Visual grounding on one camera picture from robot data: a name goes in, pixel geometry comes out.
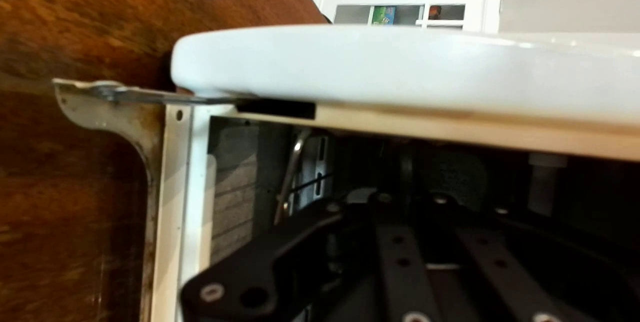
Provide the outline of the white appliance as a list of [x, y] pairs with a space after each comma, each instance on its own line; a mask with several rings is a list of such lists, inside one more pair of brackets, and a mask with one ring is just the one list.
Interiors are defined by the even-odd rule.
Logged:
[[[484, 34], [640, 50], [640, 33]], [[146, 239], [153, 251], [145, 259], [143, 279], [152, 286], [142, 293], [143, 322], [179, 322], [178, 288], [210, 262], [215, 191], [214, 162], [207, 156], [210, 118], [327, 129], [306, 124], [318, 111], [311, 102], [254, 96], [202, 98], [105, 80], [55, 78], [52, 84], [68, 119], [83, 128], [121, 135], [144, 161], [148, 200], [157, 206], [151, 206], [147, 224]]]

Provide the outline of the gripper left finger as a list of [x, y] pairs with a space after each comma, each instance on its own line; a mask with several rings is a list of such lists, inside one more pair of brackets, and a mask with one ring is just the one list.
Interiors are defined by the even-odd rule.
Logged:
[[325, 198], [191, 278], [183, 322], [441, 322], [402, 205]]

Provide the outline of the white appliance door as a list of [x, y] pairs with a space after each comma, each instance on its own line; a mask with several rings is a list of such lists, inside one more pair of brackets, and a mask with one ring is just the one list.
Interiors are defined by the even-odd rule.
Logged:
[[403, 26], [196, 33], [171, 57], [202, 98], [315, 103], [328, 129], [640, 161], [640, 50]]

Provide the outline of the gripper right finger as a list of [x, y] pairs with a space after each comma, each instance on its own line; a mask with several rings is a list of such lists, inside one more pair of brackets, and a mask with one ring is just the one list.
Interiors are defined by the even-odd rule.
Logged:
[[430, 219], [487, 287], [495, 322], [640, 322], [640, 254], [548, 217], [431, 200]]

